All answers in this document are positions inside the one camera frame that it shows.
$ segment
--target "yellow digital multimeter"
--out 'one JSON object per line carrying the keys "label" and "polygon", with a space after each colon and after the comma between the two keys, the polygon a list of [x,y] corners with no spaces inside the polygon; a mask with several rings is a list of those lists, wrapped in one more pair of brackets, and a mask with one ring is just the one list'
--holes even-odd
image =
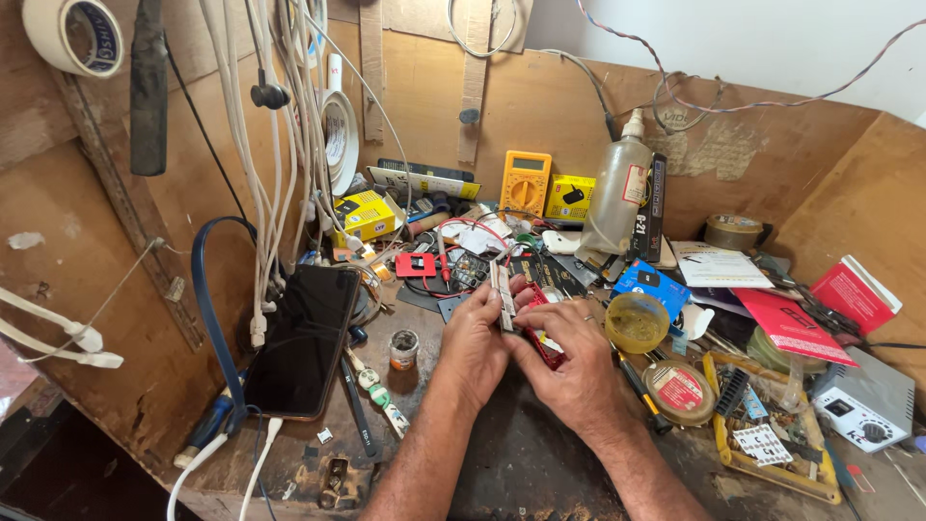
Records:
{"label": "yellow digital multimeter", "polygon": [[508,150],[505,154],[505,178],[498,208],[543,215],[546,184],[552,163],[553,157],[549,154]]}

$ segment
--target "plastic spray bottle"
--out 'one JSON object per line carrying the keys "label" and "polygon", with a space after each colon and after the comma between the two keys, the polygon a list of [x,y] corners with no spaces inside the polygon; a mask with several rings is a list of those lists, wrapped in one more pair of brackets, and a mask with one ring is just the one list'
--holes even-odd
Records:
{"label": "plastic spray bottle", "polygon": [[620,141],[605,148],[582,228],[583,247],[617,255],[630,248],[633,223],[653,162],[653,152],[641,141],[643,130],[643,109],[635,108]]}

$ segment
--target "man's right hand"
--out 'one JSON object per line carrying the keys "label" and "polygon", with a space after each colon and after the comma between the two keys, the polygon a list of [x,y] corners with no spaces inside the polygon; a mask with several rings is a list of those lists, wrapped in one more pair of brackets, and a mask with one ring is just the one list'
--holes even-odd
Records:
{"label": "man's right hand", "polygon": [[567,360],[555,371],[524,338],[505,335],[505,345],[537,398],[599,452],[646,437],[646,429],[628,410],[621,392],[627,382],[618,376],[598,324],[585,320],[591,315],[584,302],[570,300],[537,306],[515,318],[515,325],[543,329],[562,347]]}

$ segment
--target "red booklet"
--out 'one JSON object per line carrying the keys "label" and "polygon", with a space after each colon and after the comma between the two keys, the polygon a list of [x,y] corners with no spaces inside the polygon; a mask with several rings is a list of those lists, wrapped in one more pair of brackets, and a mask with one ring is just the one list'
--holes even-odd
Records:
{"label": "red booklet", "polygon": [[778,349],[858,367],[797,302],[745,287],[736,287],[733,293]]}
{"label": "red booklet", "polygon": [[900,311],[900,300],[846,255],[810,287],[824,306],[836,310],[858,323],[858,331],[867,336]]}

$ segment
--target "white wall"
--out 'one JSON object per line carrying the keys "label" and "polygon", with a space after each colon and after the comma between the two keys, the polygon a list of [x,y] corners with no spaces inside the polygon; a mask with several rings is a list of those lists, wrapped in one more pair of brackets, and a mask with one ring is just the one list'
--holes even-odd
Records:
{"label": "white wall", "polygon": [[[848,82],[894,34],[926,19],[923,0],[583,3],[599,22],[649,42],[666,71],[719,74],[730,83],[807,96]],[[574,0],[535,0],[525,46],[657,68],[639,42],[595,27]],[[926,25],[904,34],[864,78],[829,99],[886,110],[926,127]]]}

